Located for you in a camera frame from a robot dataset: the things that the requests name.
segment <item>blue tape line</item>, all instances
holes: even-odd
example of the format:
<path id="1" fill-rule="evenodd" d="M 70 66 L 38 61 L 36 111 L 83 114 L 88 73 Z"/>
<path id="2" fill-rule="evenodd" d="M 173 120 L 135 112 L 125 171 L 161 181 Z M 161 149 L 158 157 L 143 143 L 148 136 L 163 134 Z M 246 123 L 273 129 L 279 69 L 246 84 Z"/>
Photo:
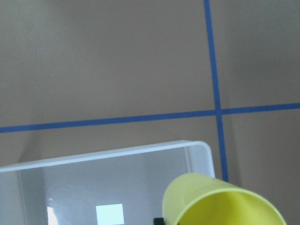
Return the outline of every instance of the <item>blue tape line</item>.
<path id="1" fill-rule="evenodd" d="M 170 119 L 192 118 L 192 117 L 214 116 L 214 115 L 216 115 L 215 110 L 205 110 L 205 111 L 195 111 L 195 112 L 178 112 L 178 113 L 166 113 L 166 114 L 156 114 L 156 115 L 107 118 L 107 119 L 97 119 L 97 120 L 79 120 L 79 121 L 69 121 L 69 122 L 0 127 L 0 133 L 57 129 L 57 128 L 86 127 L 86 126 L 117 124 L 117 123 L 132 123 L 132 122 L 154 121 L 154 120 L 170 120 Z"/>
<path id="2" fill-rule="evenodd" d="M 228 115 L 228 114 L 240 114 L 240 113 L 257 113 L 257 112 L 289 110 L 289 109 L 300 109 L 300 103 L 222 109 L 222 114 Z"/>
<path id="3" fill-rule="evenodd" d="M 219 140 L 220 148 L 220 158 L 222 166 L 222 178 L 224 181 L 229 181 L 228 170 L 227 170 L 227 160 L 226 160 L 226 148 L 225 148 L 225 139 L 224 139 L 224 129 L 222 121 L 222 112 L 221 112 L 221 101 L 220 101 L 220 91 L 218 83 L 218 70 L 217 70 L 217 61 L 215 55 L 215 45 L 214 45 L 214 36 L 212 29 L 212 21 L 210 15 L 210 1 L 204 0 L 204 11 L 205 11 L 205 21 L 206 21 L 206 31 L 208 38 L 208 46 L 210 52 L 210 68 L 211 68 L 211 77 L 212 77 L 212 86 L 215 99 L 215 109 L 216 109 L 216 119 L 217 119 L 217 134 Z"/>

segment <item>clear plastic container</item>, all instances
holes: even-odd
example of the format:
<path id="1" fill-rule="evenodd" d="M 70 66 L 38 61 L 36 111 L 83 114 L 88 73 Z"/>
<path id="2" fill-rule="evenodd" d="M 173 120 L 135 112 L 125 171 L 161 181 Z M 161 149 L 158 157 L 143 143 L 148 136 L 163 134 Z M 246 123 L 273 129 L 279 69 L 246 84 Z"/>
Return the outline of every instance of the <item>clear plastic container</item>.
<path id="1" fill-rule="evenodd" d="M 210 147 L 175 141 L 0 168 L 0 225 L 147 225 L 185 173 L 215 177 Z"/>

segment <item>yellow plastic cup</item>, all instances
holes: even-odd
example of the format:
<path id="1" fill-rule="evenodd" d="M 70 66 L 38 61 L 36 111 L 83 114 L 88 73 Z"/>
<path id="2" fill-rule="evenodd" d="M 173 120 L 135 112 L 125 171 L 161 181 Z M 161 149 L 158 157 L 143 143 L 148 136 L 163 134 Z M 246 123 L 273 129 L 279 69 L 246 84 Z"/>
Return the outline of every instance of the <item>yellow plastic cup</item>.
<path id="1" fill-rule="evenodd" d="M 256 193 L 199 174 L 179 176 L 163 198 L 165 225 L 286 225 Z"/>

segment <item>black object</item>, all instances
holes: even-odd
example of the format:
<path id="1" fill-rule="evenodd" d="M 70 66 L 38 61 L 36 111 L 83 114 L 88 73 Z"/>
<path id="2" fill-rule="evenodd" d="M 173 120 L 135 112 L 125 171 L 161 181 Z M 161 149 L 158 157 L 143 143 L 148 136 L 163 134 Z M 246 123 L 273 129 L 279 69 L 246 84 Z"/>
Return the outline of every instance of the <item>black object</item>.
<path id="1" fill-rule="evenodd" d="M 153 225 L 165 225 L 164 218 L 154 218 Z"/>

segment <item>white label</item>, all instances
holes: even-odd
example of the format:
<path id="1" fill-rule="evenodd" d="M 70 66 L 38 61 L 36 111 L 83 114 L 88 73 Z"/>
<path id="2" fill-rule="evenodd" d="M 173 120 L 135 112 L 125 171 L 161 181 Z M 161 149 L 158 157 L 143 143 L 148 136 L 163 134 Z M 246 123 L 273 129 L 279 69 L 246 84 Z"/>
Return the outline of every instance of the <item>white label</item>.
<path id="1" fill-rule="evenodd" d="M 124 224 L 123 204 L 96 206 L 98 225 Z"/>

